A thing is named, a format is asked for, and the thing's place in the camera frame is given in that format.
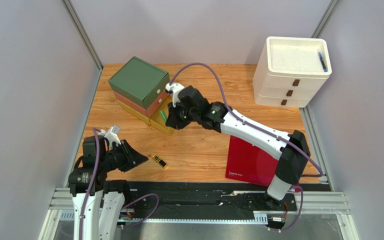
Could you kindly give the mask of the green lipstick tube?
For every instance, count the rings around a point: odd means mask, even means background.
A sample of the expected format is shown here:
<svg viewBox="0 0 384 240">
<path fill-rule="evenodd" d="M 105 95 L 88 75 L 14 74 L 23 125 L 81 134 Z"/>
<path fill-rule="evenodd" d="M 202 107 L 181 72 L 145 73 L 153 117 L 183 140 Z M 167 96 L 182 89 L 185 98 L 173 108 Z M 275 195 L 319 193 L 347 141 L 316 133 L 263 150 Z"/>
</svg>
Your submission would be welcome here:
<svg viewBox="0 0 384 240">
<path fill-rule="evenodd" d="M 163 110 L 160 110 L 160 111 L 159 111 L 159 114 L 160 114 L 162 120 L 163 120 L 164 122 L 166 122 L 167 119 L 168 119 L 166 113 L 165 113 Z"/>
</svg>

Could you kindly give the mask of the green top drawer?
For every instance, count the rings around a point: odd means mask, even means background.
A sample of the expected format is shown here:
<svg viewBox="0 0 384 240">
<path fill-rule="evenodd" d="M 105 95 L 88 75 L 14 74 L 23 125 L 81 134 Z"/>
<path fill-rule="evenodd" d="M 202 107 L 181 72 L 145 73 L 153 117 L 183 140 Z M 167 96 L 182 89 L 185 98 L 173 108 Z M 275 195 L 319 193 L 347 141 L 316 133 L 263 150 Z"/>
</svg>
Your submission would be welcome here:
<svg viewBox="0 0 384 240">
<path fill-rule="evenodd" d="M 114 92 L 147 109 L 165 91 L 169 81 L 166 70 L 133 56 L 108 83 Z"/>
</svg>

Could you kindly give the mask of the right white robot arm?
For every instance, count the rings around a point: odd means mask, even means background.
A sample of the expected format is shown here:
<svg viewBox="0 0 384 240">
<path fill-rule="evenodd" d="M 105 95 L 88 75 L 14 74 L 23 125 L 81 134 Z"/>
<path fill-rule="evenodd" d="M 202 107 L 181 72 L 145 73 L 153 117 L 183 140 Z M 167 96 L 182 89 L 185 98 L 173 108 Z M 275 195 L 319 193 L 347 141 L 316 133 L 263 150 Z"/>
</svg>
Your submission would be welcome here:
<svg viewBox="0 0 384 240">
<path fill-rule="evenodd" d="M 292 186 L 299 183 L 310 161 L 309 148 L 300 131 L 288 133 L 253 121 L 222 102 L 208 102 L 196 88 L 168 83 L 165 91 L 172 96 L 168 104 L 167 127 L 181 130 L 192 122 L 206 130 L 239 138 L 278 161 L 266 194 L 281 201 Z"/>
</svg>

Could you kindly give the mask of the gold rectangular case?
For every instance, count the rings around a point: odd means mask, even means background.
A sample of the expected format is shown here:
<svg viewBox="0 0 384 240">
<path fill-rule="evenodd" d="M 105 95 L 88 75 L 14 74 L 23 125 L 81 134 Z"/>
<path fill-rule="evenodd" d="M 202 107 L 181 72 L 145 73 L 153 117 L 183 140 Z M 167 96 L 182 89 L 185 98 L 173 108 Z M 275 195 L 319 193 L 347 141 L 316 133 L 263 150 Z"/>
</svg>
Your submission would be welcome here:
<svg viewBox="0 0 384 240">
<path fill-rule="evenodd" d="M 168 164 L 162 159 L 160 158 L 158 155 L 154 154 L 152 156 L 152 159 L 159 165 L 161 166 L 163 169 L 166 169 Z"/>
</svg>

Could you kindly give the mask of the yellow bottom drawer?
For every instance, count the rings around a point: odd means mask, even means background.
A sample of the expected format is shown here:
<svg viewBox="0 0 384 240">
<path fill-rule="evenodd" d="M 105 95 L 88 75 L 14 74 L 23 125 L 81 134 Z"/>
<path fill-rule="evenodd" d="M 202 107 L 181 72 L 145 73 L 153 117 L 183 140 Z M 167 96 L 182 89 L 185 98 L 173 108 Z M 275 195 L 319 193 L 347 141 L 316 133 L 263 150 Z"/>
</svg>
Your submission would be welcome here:
<svg viewBox="0 0 384 240">
<path fill-rule="evenodd" d="M 145 122 L 146 124 L 153 126 L 154 128 L 156 128 L 157 130 L 161 131 L 166 135 L 169 135 L 174 129 L 166 126 L 166 123 L 163 121 L 160 115 L 160 111 L 163 110 L 166 116 L 168 117 L 168 104 L 171 101 L 172 101 L 172 97 L 167 96 L 167 98 L 162 102 L 162 104 L 157 108 L 157 110 L 151 115 L 151 117 L 146 117 L 136 112 L 132 108 L 128 107 L 127 105 L 124 105 L 119 100 L 117 100 L 117 102 L 120 104 L 123 110 L 133 115 L 134 117 L 138 118 L 139 120 Z"/>
</svg>

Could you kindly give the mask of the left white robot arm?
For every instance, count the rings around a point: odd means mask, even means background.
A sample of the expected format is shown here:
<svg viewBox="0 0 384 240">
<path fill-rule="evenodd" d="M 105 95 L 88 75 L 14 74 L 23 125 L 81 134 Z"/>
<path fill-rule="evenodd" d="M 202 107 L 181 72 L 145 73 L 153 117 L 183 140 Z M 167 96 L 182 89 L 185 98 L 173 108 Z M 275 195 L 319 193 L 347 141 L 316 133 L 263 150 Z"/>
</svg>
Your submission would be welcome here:
<svg viewBox="0 0 384 240">
<path fill-rule="evenodd" d="M 86 137 L 82 156 L 68 177 L 74 208 L 75 240 L 112 240 L 122 207 L 131 200 L 126 180 L 107 180 L 108 172 L 127 172 L 148 161 L 115 133 Z"/>
</svg>

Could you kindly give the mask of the pink drawer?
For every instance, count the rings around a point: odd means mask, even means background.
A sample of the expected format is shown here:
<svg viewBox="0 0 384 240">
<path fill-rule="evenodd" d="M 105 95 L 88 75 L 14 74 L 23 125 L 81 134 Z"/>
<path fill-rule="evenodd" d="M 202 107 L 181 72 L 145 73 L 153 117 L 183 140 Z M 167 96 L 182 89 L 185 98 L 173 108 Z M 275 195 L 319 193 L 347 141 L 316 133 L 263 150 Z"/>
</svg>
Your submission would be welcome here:
<svg viewBox="0 0 384 240">
<path fill-rule="evenodd" d="M 127 99 L 126 97 L 120 95 L 119 93 L 113 91 L 115 98 L 123 103 L 124 105 L 130 107 L 134 111 L 138 112 L 139 114 L 145 116 L 145 117 L 151 117 L 152 114 L 157 110 L 157 108 L 163 103 L 163 101 L 168 97 L 168 94 L 166 92 L 162 92 L 152 103 L 149 107 L 143 108 L 139 106 L 138 104 L 132 102 L 131 100 Z"/>
</svg>

